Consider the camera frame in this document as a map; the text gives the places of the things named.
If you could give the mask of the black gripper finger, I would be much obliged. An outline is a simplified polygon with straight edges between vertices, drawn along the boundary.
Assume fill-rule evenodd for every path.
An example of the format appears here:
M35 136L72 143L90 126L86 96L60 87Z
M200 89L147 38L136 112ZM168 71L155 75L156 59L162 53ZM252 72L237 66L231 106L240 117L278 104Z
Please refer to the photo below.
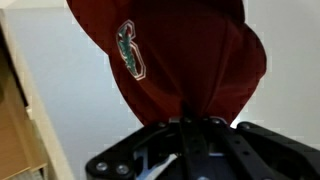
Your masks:
M143 180L171 155L177 159L156 180L196 180L191 143L198 130L199 122L189 117L145 126L90 159L87 180Z
M193 122L194 180L320 180L319 151L242 122Z

